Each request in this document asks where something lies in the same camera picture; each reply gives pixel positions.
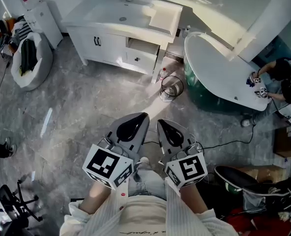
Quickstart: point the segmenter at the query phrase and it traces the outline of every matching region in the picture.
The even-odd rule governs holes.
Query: sneaker
[[[146,163],[146,164],[150,165],[149,159],[147,157],[145,157],[145,156],[141,157],[137,164],[141,164],[141,163]]]
[[[251,125],[251,120],[250,119],[244,119],[244,120],[241,121],[240,124],[241,124],[242,127],[248,127],[248,126]]]
[[[5,140],[4,140],[4,144],[3,144],[6,148],[6,150],[10,150],[10,137],[7,137]]]

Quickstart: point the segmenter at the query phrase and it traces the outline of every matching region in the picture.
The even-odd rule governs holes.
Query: white bean bag
[[[20,74],[21,66],[21,46],[25,39],[34,41],[36,47],[37,64],[33,71],[27,71],[23,76]],[[51,71],[53,63],[53,53],[47,39],[42,35],[30,32],[27,37],[20,42],[19,48],[13,56],[11,74],[14,81],[25,91],[31,91],[40,86]]]

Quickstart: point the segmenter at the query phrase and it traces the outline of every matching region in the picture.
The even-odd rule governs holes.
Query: white sweater
[[[194,214],[166,182],[166,235],[237,236],[234,228],[215,217],[213,210]],[[92,215],[79,209],[81,201],[70,203],[60,236],[118,236],[119,221],[128,202],[128,181],[112,191]]]

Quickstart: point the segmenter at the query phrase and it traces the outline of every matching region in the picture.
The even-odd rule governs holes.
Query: cardboard box
[[[287,179],[287,170],[275,165],[243,167],[238,170],[250,175],[259,183],[267,180],[277,183]]]
[[[275,130],[273,152],[282,157],[291,157],[291,126]]]

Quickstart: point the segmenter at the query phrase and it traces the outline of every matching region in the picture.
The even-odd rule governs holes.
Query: bathroom vanity
[[[182,6],[159,0],[84,0],[63,20],[83,62],[94,60],[152,76],[155,83]]]

